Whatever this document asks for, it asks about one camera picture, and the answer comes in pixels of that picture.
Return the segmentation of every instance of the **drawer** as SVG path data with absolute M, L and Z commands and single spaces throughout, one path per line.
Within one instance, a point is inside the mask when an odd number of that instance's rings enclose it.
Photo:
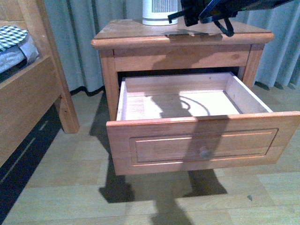
M 250 45 L 207 45 L 115 49 L 117 71 L 244 67 Z
M 273 164 L 299 123 L 220 73 L 124 78 L 107 131 L 124 175 Z

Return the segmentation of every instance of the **checkered fabric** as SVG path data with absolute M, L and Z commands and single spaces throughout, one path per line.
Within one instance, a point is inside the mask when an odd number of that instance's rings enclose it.
M 22 30 L 14 26 L 0 27 L 0 52 L 19 44 L 26 38 L 28 30 Z

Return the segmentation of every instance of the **white air purifier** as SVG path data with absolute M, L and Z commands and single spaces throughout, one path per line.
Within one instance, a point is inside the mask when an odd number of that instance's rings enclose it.
M 177 0 L 143 0 L 142 22 L 145 25 L 164 26 L 177 24 L 178 19 L 169 23 L 168 15 L 177 13 Z

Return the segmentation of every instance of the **drawer knob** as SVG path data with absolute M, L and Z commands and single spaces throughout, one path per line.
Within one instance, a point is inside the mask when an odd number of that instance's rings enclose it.
M 199 149 L 199 156 L 204 159 L 211 159 L 212 151 L 210 151 L 206 146 L 203 146 Z

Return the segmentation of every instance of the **laminate floor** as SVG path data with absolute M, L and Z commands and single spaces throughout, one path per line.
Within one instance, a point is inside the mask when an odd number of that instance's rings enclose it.
M 273 111 L 300 111 L 300 87 L 253 91 Z M 106 96 L 72 98 L 79 132 L 58 133 L 3 224 L 300 224 L 299 129 L 275 165 L 115 176 Z

